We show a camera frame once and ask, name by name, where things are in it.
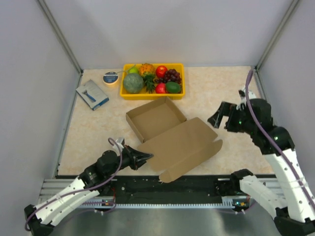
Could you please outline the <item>brown cardboard box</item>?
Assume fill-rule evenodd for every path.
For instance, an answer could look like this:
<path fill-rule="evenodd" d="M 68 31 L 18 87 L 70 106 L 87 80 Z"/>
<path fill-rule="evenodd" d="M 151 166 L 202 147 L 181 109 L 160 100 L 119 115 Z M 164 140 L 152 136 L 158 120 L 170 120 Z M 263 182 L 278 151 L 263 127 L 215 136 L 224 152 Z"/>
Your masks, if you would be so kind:
<path fill-rule="evenodd" d="M 187 119 L 168 97 L 126 113 L 141 142 L 138 150 L 153 154 L 147 162 L 159 180 L 170 183 L 215 156 L 223 141 L 200 118 Z"/>

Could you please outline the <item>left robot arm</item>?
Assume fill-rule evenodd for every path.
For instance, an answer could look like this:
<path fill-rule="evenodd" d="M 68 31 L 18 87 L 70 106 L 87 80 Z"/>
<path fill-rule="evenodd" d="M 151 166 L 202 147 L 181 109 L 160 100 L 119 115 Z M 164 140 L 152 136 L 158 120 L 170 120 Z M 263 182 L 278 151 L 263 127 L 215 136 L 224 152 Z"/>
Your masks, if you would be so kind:
<path fill-rule="evenodd" d="M 72 211 L 86 201 L 111 191 L 111 180 L 122 169 L 138 170 L 154 155 L 124 145 L 116 146 L 117 152 L 105 151 L 88 166 L 72 183 L 45 202 L 28 205 L 24 209 L 25 230 L 33 236 L 47 236 Z"/>

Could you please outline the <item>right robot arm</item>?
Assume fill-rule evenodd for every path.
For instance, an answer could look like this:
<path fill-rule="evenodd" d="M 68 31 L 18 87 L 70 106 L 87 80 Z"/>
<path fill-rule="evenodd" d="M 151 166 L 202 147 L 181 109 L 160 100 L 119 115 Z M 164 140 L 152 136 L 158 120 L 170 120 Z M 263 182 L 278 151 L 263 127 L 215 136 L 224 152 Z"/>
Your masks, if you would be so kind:
<path fill-rule="evenodd" d="M 300 169 L 289 132 L 273 123 L 270 104 L 260 98 L 239 105 L 223 101 L 208 122 L 219 128 L 228 117 L 228 132 L 247 133 L 271 165 L 283 191 L 279 197 L 247 169 L 233 172 L 228 181 L 217 181 L 221 196 L 242 193 L 252 197 L 272 217 L 283 236 L 307 236 L 315 231 L 315 200 Z"/>

